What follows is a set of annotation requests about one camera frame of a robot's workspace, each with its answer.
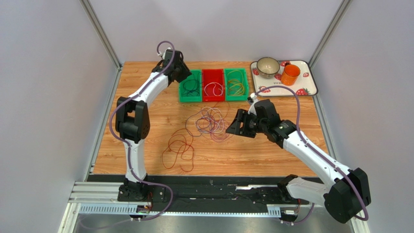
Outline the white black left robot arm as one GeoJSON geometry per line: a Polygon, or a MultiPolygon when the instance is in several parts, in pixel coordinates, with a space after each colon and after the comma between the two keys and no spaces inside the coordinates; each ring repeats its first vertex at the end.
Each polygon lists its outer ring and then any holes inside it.
{"type": "Polygon", "coordinates": [[[156,97],[172,82],[184,81],[192,73],[184,62],[181,51],[166,49],[162,60],[152,69],[147,81],[128,97],[120,97],[110,120],[115,122],[111,133],[125,146],[127,172],[119,187],[119,201],[144,201],[149,187],[144,162],[145,139],[150,131],[149,107],[156,97]]]}

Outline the right green plastic bin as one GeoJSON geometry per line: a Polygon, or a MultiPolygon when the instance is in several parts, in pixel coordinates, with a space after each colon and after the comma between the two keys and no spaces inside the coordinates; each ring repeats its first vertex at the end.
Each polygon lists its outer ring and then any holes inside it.
{"type": "Polygon", "coordinates": [[[226,101],[247,100],[249,85],[247,73],[244,68],[225,68],[224,84],[226,101]]]}

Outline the beige ceramic bowl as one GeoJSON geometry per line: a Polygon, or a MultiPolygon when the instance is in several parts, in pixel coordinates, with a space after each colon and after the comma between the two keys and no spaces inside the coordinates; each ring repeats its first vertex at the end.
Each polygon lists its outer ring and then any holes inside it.
{"type": "Polygon", "coordinates": [[[257,70],[262,78],[273,78],[280,70],[280,63],[272,57],[262,57],[257,61],[257,70]]]}

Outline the left green plastic bin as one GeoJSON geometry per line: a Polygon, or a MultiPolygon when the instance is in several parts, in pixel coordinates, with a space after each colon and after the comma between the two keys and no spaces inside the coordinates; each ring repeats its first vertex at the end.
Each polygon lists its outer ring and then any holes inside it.
{"type": "Polygon", "coordinates": [[[181,103],[202,102],[202,71],[191,70],[191,75],[179,84],[178,96],[181,103]]]}

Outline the aluminium frame rail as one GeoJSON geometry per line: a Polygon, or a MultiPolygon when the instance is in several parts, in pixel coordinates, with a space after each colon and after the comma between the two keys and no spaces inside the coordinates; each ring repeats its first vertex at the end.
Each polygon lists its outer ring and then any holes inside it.
{"type": "Polygon", "coordinates": [[[97,214],[112,215],[112,219],[104,219],[99,225],[118,223],[118,230],[128,230],[125,224],[131,216],[150,217],[153,221],[144,222],[145,232],[186,230],[192,232],[214,230],[220,232],[236,227],[238,231],[267,232],[353,232],[351,222],[342,224],[326,211],[322,205],[297,206],[296,209],[272,204],[266,213],[179,213],[167,212],[164,208],[153,211],[153,205],[141,206],[139,202],[120,202],[115,200],[115,186],[111,183],[76,182],[71,191],[66,210],[66,217],[75,219],[84,215],[85,224],[92,226],[92,217],[97,214]]]}

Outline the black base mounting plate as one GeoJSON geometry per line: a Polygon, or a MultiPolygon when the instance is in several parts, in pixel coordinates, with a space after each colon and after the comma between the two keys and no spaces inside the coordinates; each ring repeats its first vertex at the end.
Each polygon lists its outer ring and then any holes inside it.
{"type": "Polygon", "coordinates": [[[179,213],[266,213],[269,205],[296,209],[309,201],[286,197],[282,177],[149,175],[148,184],[128,182],[123,175],[90,175],[87,182],[111,183],[115,200],[152,204],[179,213]]]}

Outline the right aluminium corner post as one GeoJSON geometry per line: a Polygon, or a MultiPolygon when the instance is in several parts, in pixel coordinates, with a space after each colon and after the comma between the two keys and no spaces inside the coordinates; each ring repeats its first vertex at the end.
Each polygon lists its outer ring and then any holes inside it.
{"type": "Polygon", "coordinates": [[[331,19],[330,23],[328,24],[328,27],[326,28],[321,40],[319,41],[318,45],[316,46],[310,61],[309,61],[309,65],[310,68],[313,68],[318,59],[320,58],[320,56],[323,53],[324,48],[326,47],[326,45],[328,44],[330,38],[333,36],[336,28],[338,27],[338,25],[340,24],[342,18],[344,17],[344,15],[346,14],[348,8],[350,7],[351,3],[353,1],[352,0],[342,0],[338,9],[336,10],[333,18],[331,19]]]}

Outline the strawberry pattern tray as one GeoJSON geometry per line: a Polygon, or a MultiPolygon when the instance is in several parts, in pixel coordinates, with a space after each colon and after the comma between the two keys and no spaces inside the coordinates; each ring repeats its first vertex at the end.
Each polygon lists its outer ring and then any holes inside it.
{"type": "Polygon", "coordinates": [[[259,91],[263,90],[266,87],[272,85],[281,85],[284,84],[280,81],[281,75],[284,71],[286,63],[293,64],[300,69],[300,75],[298,76],[296,82],[288,86],[289,89],[294,91],[298,96],[314,96],[318,93],[317,85],[312,76],[310,67],[307,62],[301,60],[293,61],[280,61],[280,70],[271,78],[264,78],[259,75],[259,70],[257,69],[257,62],[252,62],[250,64],[250,69],[252,73],[252,82],[254,85],[254,90],[259,91]]]}

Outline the red plastic bin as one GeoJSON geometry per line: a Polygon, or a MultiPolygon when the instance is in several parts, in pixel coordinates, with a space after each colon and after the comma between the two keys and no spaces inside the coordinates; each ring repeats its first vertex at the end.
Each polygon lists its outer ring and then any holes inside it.
{"type": "Polygon", "coordinates": [[[220,102],[225,100],[223,69],[202,69],[202,101],[220,102]]]}

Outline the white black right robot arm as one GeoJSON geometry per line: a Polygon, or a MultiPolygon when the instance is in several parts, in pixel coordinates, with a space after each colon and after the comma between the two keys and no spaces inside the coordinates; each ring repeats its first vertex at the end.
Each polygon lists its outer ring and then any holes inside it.
{"type": "Polygon", "coordinates": [[[250,138],[262,133],[301,160],[321,180],[316,183],[296,175],[287,176],[277,184],[285,200],[302,199],[323,205],[340,223],[347,223],[371,203],[366,172],[334,160],[292,121],[282,120],[270,100],[251,102],[249,110],[238,109],[226,133],[250,138]]]}

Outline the green plastic bin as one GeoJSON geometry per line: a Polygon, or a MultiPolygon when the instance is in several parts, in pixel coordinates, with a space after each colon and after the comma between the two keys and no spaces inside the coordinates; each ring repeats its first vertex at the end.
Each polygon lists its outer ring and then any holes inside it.
{"type": "Polygon", "coordinates": [[[226,101],[247,100],[249,85],[247,73],[244,68],[225,68],[224,84],[226,101]]]}
{"type": "Polygon", "coordinates": [[[179,84],[178,96],[181,103],[202,102],[202,71],[191,70],[191,75],[179,84]]]}

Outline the left aluminium corner post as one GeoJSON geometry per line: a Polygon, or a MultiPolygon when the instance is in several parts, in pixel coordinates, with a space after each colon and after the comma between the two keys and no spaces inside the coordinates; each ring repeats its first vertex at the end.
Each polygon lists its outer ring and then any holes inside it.
{"type": "Polygon", "coordinates": [[[117,70],[121,70],[122,63],[120,59],[118,58],[114,47],[112,46],[100,20],[97,15],[97,13],[94,10],[94,7],[92,6],[91,2],[89,0],[80,0],[80,3],[82,4],[82,7],[84,8],[84,11],[86,12],[89,20],[91,21],[96,33],[98,34],[98,37],[100,38],[106,52],[108,53],[110,59],[112,60],[112,63],[117,68],[117,70]]]}

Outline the orange plastic cup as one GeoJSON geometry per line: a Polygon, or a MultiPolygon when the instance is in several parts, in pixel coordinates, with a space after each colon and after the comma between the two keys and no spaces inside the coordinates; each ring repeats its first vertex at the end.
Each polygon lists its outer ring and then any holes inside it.
{"type": "Polygon", "coordinates": [[[288,64],[284,67],[281,82],[286,86],[294,85],[300,73],[301,70],[298,66],[288,64]]]}

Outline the aluminium corner post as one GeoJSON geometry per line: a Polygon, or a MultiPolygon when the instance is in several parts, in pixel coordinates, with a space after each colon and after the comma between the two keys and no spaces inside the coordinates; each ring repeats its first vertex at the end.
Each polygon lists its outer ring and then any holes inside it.
{"type": "Polygon", "coordinates": [[[338,27],[338,25],[340,24],[342,18],[344,17],[344,15],[346,14],[348,8],[350,7],[351,3],[353,1],[352,0],[342,0],[338,9],[336,10],[333,18],[331,19],[330,23],[328,24],[328,27],[326,28],[321,40],[319,41],[318,45],[316,46],[310,61],[309,61],[309,65],[310,68],[313,68],[318,59],[320,58],[320,56],[323,53],[324,48],[326,47],[326,45],[328,44],[330,38],[333,36],[336,28],[338,27]]]}
{"type": "Polygon", "coordinates": [[[117,68],[117,70],[121,70],[122,63],[120,59],[118,58],[114,47],[112,46],[100,20],[97,15],[97,13],[94,10],[94,7],[92,6],[91,2],[89,0],[80,0],[80,3],[82,4],[82,7],[84,8],[84,11],[86,12],[89,20],[91,21],[96,33],[98,34],[98,37],[100,38],[106,52],[108,53],[110,59],[112,60],[112,63],[117,68]]]}

